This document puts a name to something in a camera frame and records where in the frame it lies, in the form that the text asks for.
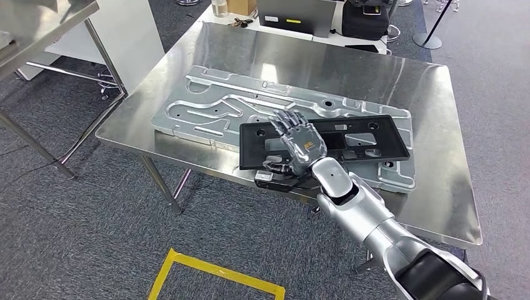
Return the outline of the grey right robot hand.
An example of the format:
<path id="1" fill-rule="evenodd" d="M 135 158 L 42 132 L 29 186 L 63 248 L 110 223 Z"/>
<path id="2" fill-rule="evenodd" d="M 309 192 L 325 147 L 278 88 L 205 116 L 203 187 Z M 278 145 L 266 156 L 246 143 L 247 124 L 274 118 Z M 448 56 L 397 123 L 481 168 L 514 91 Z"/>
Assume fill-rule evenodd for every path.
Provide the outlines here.
<path id="1" fill-rule="evenodd" d="M 316 161 L 327 156 L 324 139 L 298 110 L 275 110 L 269 121 L 291 156 L 294 175 L 306 174 Z"/>

